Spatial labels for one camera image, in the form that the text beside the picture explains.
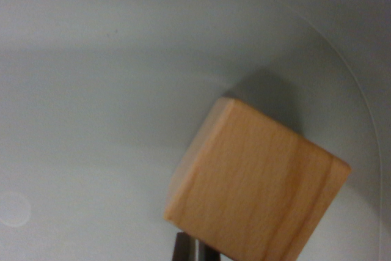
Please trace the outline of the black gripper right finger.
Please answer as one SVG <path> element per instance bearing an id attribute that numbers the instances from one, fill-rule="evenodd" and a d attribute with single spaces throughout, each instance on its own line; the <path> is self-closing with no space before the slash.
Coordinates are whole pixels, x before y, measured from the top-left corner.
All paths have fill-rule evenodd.
<path id="1" fill-rule="evenodd" d="M 199 242 L 198 261 L 221 261 L 221 255 L 217 250 L 203 242 Z"/>

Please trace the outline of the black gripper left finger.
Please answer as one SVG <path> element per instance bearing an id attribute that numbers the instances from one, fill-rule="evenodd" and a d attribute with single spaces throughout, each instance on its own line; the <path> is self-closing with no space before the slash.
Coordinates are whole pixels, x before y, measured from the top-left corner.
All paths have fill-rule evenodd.
<path id="1" fill-rule="evenodd" d="M 175 239 L 172 261 L 195 261 L 196 240 L 185 232 L 178 232 Z"/>

